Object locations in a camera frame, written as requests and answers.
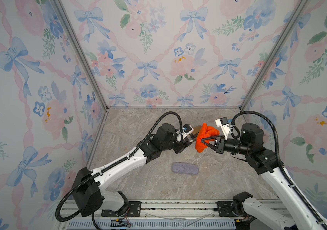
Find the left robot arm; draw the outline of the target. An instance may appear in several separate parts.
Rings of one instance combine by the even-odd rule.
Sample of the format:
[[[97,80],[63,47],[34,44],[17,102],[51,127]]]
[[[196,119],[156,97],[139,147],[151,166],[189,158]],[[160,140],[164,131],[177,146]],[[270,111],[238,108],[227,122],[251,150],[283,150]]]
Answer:
[[[200,127],[189,124],[179,132],[168,123],[162,124],[156,133],[141,141],[131,151],[110,164],[88,170],[82,168],[74,179],[74,186],[82,181],[90,181],[72,193],[73,199],[82,217],[88,217],[99,209],[112,212],[116,216],[126,213],[129,201],[121,192],[109,192],[106,189],[116,180],[130,171],[144,166],[160,157],[162,152],[173,150],[176,154],[195,142]]]

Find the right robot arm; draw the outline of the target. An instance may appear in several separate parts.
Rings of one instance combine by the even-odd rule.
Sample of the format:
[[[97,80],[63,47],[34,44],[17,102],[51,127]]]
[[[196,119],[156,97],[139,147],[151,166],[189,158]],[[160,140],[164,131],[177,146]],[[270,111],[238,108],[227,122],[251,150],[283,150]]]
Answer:
[[[291,217],[287,218],[263,205],[248,192],[235,195],[232,206],[219,208],[219,212],[232,212],[239,217],[248,216],[247,220],[242,220],[244,224],[258,219],[274,230],[327,230],[327,218],[299,190],[285,171],[283,163],[278,162],[276,153],[264,148],[264,131],[258,125],[244,124],[239,139],[228,137],[228,124],[223,125],[222,130],[224,134],[220,135],[217,129],[203,124],[197,143],[219,154],[229,152],[244,155],[244,161],[271,186]]]

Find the orange microfiber cloth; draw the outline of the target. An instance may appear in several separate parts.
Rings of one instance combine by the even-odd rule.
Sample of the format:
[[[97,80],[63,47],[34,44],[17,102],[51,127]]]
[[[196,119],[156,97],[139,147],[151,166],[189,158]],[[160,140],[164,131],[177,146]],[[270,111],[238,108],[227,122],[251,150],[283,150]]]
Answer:
[[[209,141],[213,140],[210,138],[218,135],[220,135],[219,130],[212,126],[208,126],[206,123],[203,123],[196,139],[195,149],[197,152],[202,153],[207,148],[206,144],[209,144]]]

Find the brown plaid eyeglass case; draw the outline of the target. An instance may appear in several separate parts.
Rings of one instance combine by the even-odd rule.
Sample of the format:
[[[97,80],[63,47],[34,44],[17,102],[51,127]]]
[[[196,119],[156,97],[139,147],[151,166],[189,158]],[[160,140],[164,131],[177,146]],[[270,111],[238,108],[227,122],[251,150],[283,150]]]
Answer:
[[[195,126],[191,133],[187,135],[187,139],[190,143],[196,142],[196,139],[198,137],[198,134],[201,130],[202,126]]]

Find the purple fabric eyeglass case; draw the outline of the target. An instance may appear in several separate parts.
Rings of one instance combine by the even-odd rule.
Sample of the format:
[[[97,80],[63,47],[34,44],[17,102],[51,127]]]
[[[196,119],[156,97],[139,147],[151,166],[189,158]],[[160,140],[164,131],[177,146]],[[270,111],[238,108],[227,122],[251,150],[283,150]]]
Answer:
[[[172,172],[178,174],[197,175],[199,174],[199,167],[190,163],[175,162],[172,164]]]

